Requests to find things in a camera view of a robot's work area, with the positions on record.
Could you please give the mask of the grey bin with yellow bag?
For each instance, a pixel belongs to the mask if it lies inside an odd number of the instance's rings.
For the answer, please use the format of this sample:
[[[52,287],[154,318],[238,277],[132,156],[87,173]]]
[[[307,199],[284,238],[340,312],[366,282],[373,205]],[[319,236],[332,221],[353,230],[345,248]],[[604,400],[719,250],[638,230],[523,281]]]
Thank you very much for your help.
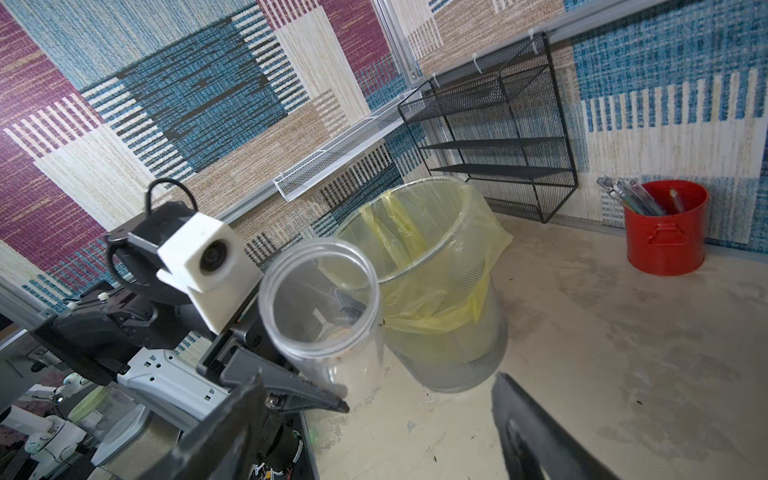
[[[384,342],[422,386],[457,393],[496,370],[507,324],[491,271],[512,236],[477,188],[416,180],[359,207],[333,236],[374,266]]]

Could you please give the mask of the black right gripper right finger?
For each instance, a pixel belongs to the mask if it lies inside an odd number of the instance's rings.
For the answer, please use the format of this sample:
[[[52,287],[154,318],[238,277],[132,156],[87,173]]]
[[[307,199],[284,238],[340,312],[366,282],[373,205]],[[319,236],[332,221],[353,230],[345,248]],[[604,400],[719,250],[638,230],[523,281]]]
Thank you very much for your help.
[[[510,375],[496,375],[491,398],[511,479],[618,479]]]

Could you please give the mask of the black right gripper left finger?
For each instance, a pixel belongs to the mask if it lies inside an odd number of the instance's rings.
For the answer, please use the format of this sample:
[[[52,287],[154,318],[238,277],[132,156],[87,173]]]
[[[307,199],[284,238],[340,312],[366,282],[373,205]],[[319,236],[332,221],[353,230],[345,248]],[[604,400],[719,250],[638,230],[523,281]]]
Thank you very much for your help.
[[[262,377],[238,386],[143,479],[248,479],[270,411]]]

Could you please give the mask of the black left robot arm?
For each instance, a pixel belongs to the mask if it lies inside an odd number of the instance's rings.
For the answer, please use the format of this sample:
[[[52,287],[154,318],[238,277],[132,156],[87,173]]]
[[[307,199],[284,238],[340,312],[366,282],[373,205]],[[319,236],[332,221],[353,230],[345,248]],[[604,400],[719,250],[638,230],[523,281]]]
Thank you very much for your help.
[[[155,205],[106,235],[110,279],[94,284],[33,338],[85,379],[115,385],[182,428],[259,376],[268,412],[345,413],[338,395],[301,378],[268,338],[255,303],[263,274],[224,222],[193,197]]]

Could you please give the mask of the small plastic jar with rice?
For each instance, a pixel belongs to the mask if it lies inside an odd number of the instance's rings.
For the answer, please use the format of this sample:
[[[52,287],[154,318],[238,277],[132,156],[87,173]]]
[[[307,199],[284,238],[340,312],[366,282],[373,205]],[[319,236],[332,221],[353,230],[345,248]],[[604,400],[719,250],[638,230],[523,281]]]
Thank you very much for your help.
[[[351,408],[379,387],[383,295],[371,261],[349,242],[302,241],[263,277],[258,309],[273,345],[312,384]]]

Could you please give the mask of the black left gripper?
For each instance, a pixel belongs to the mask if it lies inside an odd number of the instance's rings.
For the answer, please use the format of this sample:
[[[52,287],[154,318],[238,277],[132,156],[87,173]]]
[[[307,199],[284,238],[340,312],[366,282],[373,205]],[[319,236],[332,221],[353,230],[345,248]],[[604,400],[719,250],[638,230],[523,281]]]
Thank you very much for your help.
[[[197,363],[197,373],[224,387],[236,387],[259,375],[267,391],[266,405],[281,413],[326,410],[348,413],[339,396],[291,373],[270,340],[260,314],[248,311],[219,334]]]

